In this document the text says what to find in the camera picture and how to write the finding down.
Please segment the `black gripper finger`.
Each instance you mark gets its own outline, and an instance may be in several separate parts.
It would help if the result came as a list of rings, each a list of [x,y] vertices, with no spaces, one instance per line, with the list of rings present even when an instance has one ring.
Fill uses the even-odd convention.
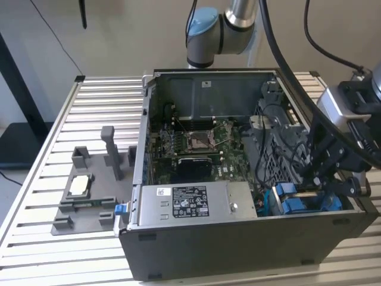
[[[312,178],[313,174],[318,171],[323,156],[323,141],[326,134],[326,128],[322,125],[320,119],[313,119],[307,139],[310,160],[307,165],[299,171],[299,174],[303,178]]]
[[[345,148],[339,143],[319,144],[310,156],[312,182],[321,187],[336,172],[345,155]]]

